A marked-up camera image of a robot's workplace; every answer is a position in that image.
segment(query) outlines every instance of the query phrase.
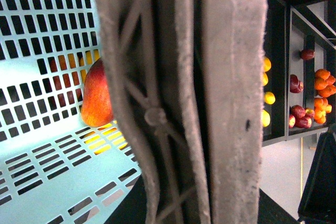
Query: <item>apple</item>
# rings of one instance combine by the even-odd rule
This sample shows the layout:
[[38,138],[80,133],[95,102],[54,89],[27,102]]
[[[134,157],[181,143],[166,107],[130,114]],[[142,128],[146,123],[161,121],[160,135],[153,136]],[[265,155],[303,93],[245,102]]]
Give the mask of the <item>apple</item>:
[[311,108],[306,108],[305,109],[306,111],[306,116],[309,117],[309,118],[314,118],[315,116],[315,111]]
[[290,108],[290,113],[295,116],[296,119],[302,118],[306,115],[306,111],[300,105],[294,105]]
[[297,128],[308,129],[311,127],[311,124],[312,124],[312,120],[308,116],[304,116],[302,118],[296,119],[295,121],[295,127]]
[[312,49],[304,49],[300,53],[302,60],[311,60],[315,57],[315,51]]
[[92,65],[86,75],[81,117],[90,127],[101,127],[113,120],[112,104],[101,58]]
[[288,126],[289,128],[293,128],[295,125],[295,117],[293,115],[289,115]]

